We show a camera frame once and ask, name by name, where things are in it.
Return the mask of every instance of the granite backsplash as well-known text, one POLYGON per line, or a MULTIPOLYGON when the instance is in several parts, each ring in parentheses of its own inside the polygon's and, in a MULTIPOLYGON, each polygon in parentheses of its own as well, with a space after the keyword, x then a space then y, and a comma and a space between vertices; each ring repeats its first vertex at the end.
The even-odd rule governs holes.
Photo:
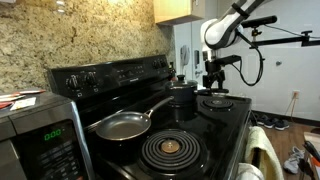
POLYGON ((150 0, 55 0, 0 3, 0 92, 49 89, 46 69, 166 54, 174 34, 154 23, 150 0))

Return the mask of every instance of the microwave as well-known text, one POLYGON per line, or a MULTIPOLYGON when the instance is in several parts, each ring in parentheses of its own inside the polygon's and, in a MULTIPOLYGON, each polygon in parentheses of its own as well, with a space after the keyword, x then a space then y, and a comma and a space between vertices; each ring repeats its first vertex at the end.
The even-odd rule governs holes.
POLYGON ((0 110, 3 180, 95 179, 75 103, 44 92, 33 106, 0 110))

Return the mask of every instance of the microwave display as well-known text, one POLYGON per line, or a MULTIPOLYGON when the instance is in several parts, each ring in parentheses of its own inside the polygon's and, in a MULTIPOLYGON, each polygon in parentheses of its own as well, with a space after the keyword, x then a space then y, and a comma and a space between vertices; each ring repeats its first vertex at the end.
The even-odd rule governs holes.
POLYGON ((71 120, 16 136, 13 144, 28 179, 87 179, 71 120))

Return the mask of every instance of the pan handle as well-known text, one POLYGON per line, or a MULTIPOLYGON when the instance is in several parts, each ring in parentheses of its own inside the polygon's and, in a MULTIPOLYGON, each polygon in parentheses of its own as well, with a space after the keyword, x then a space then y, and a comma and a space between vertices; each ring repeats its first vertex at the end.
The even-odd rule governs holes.
POLYGON ((170 96, 168 98, 165 98, 164 100, 158 102, 158 104, 154 105, 150 110, 148 110, 147 112, 145 112, 145 114, 147 116, 151 116, 151 114, 153 113, 153 111, 157 110, 159 107, 163 106, 164 104, 168 103, 169 101, 173 100, 174 97, 173 96, 170 96))

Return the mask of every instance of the green digital display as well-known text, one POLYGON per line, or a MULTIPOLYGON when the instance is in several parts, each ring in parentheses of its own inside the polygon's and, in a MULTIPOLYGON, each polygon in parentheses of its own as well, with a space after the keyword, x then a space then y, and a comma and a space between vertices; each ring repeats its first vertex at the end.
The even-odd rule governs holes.
POLYGON ((50 133, 44 135, 44 141, 49 141, 55 137, 59 137, 61 135, 61 129, 56 129, 50 133))

